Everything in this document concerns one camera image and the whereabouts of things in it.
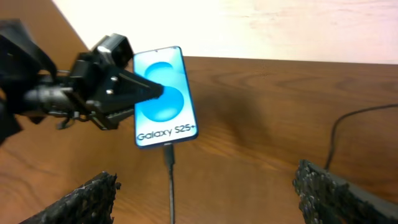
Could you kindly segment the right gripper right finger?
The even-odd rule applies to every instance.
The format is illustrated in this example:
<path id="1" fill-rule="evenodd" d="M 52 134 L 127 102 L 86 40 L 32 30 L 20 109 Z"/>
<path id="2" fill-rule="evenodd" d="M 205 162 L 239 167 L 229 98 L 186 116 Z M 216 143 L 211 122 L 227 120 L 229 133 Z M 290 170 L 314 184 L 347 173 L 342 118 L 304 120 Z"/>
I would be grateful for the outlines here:
<path id="1" fill-rule="evenodd" d="M 397 224 L 397 204 L 388 202 L 308 160 L 292 181 L 305 223 Z"/>

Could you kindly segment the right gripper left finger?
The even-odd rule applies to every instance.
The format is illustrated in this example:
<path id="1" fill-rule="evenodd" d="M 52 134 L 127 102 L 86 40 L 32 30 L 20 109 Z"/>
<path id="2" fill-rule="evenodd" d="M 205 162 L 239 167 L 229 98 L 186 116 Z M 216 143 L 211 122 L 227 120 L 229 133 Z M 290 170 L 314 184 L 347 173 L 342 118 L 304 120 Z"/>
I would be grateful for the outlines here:
<path id="1" fill-rule="evenodd" d="M 112 224 L 117 178 L 103 171 L 21 224 Z"/>

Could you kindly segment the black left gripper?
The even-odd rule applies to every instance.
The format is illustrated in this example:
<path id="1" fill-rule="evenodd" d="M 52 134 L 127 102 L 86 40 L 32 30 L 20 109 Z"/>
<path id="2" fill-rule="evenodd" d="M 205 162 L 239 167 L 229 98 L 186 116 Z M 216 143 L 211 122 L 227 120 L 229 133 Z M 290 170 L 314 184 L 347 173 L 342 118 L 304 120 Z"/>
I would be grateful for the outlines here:
<path id="1" fill-rule="evenodd" d="M 80 113 L 101 130 L 118 129 L 119 123 L 134 114 L 134 104 L 158 99 L 164 86 L 125 68 L 132 53 L 99 52 L 78 54 L 70 74 L 71 98 Z"/>

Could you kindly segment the blue screen Galaxy smartphone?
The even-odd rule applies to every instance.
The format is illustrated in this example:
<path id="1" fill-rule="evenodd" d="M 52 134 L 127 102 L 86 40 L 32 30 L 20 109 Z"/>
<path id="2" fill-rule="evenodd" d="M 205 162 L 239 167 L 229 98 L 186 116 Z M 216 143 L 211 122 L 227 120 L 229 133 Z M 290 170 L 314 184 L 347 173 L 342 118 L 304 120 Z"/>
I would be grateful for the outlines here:
<path id="1" fill-rule="evenodd" d="M 197 117 L 180 47 L 138 53 L 134 73 L 164 87 L 163 94 L 135 105 L 135 142 L 139 148 L 183 142 L 198 136 Z"/>

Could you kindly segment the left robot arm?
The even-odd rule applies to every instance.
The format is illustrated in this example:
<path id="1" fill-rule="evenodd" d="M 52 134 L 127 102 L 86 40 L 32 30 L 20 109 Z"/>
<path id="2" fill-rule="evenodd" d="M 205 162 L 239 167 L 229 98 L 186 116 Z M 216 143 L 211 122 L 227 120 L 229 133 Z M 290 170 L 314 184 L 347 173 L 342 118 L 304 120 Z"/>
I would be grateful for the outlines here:
<path id="1" fill-rule="evenodd" d="M 125 69 L 133 56 L 127 37 L 106 35 L 62 72 L 21 20 L 2 20 L 1 141 L 22 131 L 18 115 L 35 124 L 48 116 L 61 118 L 57 129 L 75 121 L 91 121 L 103 131 L 117 129 L 137 103 L 164 93 L 163 85 Z"/>

